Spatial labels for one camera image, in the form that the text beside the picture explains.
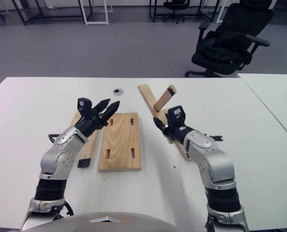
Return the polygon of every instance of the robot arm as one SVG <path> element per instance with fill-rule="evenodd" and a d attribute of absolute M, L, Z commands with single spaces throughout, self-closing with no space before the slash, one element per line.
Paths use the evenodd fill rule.
<path fill-rule="evenodd" d="M 184 124 L 185 112 L 181 106 L 169 109 L 166 116 L 168 125 L 154 118 L 156 126 L 166 137 L 181 143 L 199 167 L 208 199 L 207 231 L 249 232 L 236 189 L 234 166 L 229 156 L 218 148 L 213 137 Z"/>
<path fill-rule="evenodd" d="M 107 120 L 117 111 L 120 102 L 107 107 L 110 99 L 99 102 L 94 108 L 90 100 L 78 99 L 78 110 L 81 119 L 57 136 L 41 159 L 41 173 L 34 198 L 26 213 L 21 230 L 43 224 L 62 216 L 59 215 L 64 206 L 68 214 L 73 215 L 72 209 L 65 201 L 64 191 L 76 155 L 83 148 L 87 138 L 95 131 L 107 126 Z"/>

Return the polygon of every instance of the gray carpet floor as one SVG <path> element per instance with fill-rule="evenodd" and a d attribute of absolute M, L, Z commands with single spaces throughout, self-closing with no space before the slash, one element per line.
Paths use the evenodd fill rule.
<path fill-rule="evenodd" d="M 81 19 L 37 19 L 23 26 L 11 12 L 0 20 L 0 83 L 7 76 L 183 78 L 187 70 L 203 71 L 191 63 L 202 19 L 152 23 L 147 7 L 115 7 L 109 20 L 85 26 Z M 272 21 L 259 37 L 271 46 L 260 47 L 240 72 L 287 74 L 287 25 Z"/>

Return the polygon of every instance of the black table frame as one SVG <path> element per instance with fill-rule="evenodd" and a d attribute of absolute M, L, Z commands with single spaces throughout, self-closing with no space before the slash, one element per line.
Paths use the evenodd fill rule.
<path fill-rule="evenodd" d="M 34 19 L 37 19 L 37 18 L 76 18 L 76 17 L 81 17 L 82 20 L 83 20 L 83 23 L 84 23 L 84 18 L 83 18 L 83 12 L 82 12 L 82 7 L 81 7 L 81 2 L 80 0 L 78 0 L 78 3 L 79 3 L 79 7 L 80 7 L 80 12 L 81 12 L 81 15 L 50 15 L 50 16 L 45 16 L 42 12 L 42 9 L 39 5 L 39 2 L 38 0 L 35 0 L 36 4 L 37 4 L 37 7 L 38 7 L 38 10 L 39 10 L 39 13 L 30 17 L 29 19 L 25 20 L 20 9 L 18 8 L 15 0 L 12 0 L 12 3 L 19 15 L 19 17 L 21 18 L 22 20 L 22 23 L 24 25 L 27 25 L 30 21 L 34 20 Z M 89 0 L 89 5 L 90 5 L 90 10 L 91 10 L 91 13 L 87 16 L 87 18 L 92 14 L 92 6 L 91 6 L 91 0 Z"/>
<path fill-rule="evenodd" d="M 217 11 L 217 8 L 218 8 L 218 6 L 219 6 L 219 4 L 220 4 L 220 0 L 217 0 L 217 1 L 216 1 L 216 5 L 215 5 L 215 7 L 214 7 L 214 11 L 213 11 L 211 17 L 209 17 L 207 14 L 205 14 L 205 13 L 203 13 L 203 12 L 201 11 L 202 3 L 203 3 L 203 0 L 200 0 L 197 13 L 194 13 L 194 14 L 176 14 L 176 15 L 183 15 L 183 16 L 200 16 L 200 17 L 204 17 L 204 18 L 208 19 L 210 22 L 213 22 L 214 17 L 215 17 L 215 14 L 216 14 L 216 11 Z M 157 17 L 157 16 L 165 16 L 165 15 L 168 15 L 168 13 L 167 13 L 167 14 L 158 14 L 158 13 L 156 13 L 157 0 L 154 0 L 154 11 L 153 11 L 153 14 L 151 13 L 151 7 L 152 7 L 152 0 L 150 0 L 150 3 L 149 3 L 149 15 L 150 15 L 150 17 L 151 17 L 151 19 L 152 19 L 153 22 L 156 21 L 156 17 Z"/>

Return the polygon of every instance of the wooden board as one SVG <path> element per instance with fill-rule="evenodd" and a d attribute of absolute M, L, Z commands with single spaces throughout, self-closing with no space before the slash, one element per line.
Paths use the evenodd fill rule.
<path fill-rule="evenodd" d="M 167 125 L 168 121 L 167 121 L 165 113 L 167 113 L 168 110 L 163 109 L 163 110 L 160 110 L 159 112 L 157 112 L 157 110 L 154 108 L 154 105 L 157 103 L 157 100 L 156 100 L 154 94 L 152 93 L 150 87 L 148 85 L 139 85 L 138 89 L 139 89 L 139 92 L 141 93 L 143 100 L 145 101 L 147 107 L 149 108 L 150 112 L 152 113 L 152 116 L 159 118 L 165 125 Z M 187 152 L 184 150 L 184 147 L 180 143 L 172 141 L 169 138 L 167 138 L 167 140 L 170 144 L 174 143 L 177 146 L 178 150 L 180 151 L 180 153 L 183 155 L 183 157 L 185 159 L 190 160 Z"/>
<path fill-rule="evenodd" d="M 81 118 L 79 111 L 76 112 L 74 118 L 72 119 L 71 125 L 73 126 Z M 81 157 L 79 159 L 78 167 L 88 167 L 90 165 L 91 158 L 93 156 L 93 149 L 97 139 L 98 130 L 90 135 L 88 141 L 85 143 L 84 147 L 81 150 Z"/>
<path fill-rule="evenodd" d="M 104 128 L 98 169 L 141 170 L 141 146 L 137 113 L 114 114 Z"/>
<path fill-rule="evenodd" d="M 169 85 L 169 87 L 166 89 L 166 91 L 162 94 L 160 99 L 154 104 L 154 108 L 157 112 L 159 112 L 164 105 L 177 93 L 176 88 L 174 85 Z"/>

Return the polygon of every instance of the table top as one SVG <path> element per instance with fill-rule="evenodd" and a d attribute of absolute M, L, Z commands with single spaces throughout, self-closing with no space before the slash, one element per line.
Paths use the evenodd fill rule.
<path fill-rule="evenodd" d="M 287 75 L 239 74 L 287 131 Z"/>
<path fill-rule="evenodd" d="M 174 84 L 167 108 L 181 104 L 186 124 L 222 135 L 233 160 L 250 230 L 287 227 L 287 133 L 239 78 L 126 79 L 10 77 L 0 84 L 0 227 L 19 228 L 35 194 L 49 133 L 65 130 L 77 99 L 120 100 L 119 113 L 138 112 L 142 170 L 99 172 L 96 155 L 73 167 L 65 198 L 75 214 L 123 211 L 150 215 L 186 232 L 206 231 L 206 196 L 196 164 L 185 161 L 155 127 L 137 85 L 159 98 Z M 122 88 L 124 94 L 113 95 Z"/>

